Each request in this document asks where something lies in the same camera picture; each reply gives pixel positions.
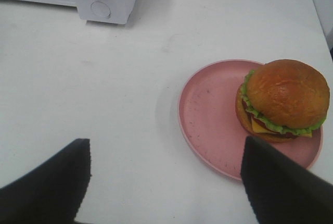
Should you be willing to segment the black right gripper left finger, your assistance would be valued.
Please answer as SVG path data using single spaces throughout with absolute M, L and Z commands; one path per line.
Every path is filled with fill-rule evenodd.
M 90 179 L 90 140 L 76 139 L 1 188 L 1 223 L 75 223 Z

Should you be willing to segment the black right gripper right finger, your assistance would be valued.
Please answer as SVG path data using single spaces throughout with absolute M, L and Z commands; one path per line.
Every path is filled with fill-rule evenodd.
M 246 137 L 241 179 L 259 223 L 332 223 L 332 184 Z

